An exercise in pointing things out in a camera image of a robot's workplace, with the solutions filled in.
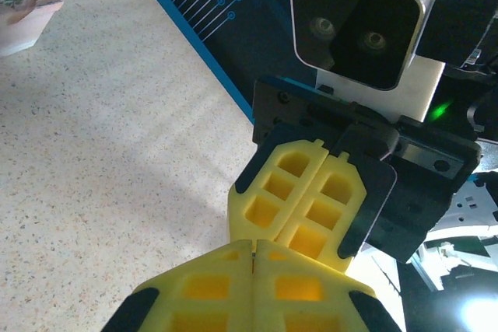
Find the blue printed backdrop panel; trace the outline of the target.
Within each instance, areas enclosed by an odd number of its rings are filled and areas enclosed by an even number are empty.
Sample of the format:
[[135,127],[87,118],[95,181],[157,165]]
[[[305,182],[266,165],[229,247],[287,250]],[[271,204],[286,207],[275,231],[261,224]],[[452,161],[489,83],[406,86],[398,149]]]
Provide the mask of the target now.
[[315,85],[294,52],[289,0],[157,1],[247,117],[262,76]]

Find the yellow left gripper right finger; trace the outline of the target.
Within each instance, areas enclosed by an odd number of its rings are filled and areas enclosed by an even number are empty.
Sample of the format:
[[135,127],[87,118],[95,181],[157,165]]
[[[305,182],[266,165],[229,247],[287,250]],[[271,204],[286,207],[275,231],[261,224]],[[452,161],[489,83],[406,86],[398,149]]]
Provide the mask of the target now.
[[268,240],[254,257],[254,332],[402,332],[369,286]]

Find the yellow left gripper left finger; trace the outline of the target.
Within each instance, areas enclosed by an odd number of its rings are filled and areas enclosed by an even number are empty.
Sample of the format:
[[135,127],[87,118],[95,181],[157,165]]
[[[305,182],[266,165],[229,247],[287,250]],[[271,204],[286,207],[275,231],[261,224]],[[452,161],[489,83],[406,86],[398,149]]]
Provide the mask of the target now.
[[252,242],[237,240],[151,278],[101,332],[252,332]]

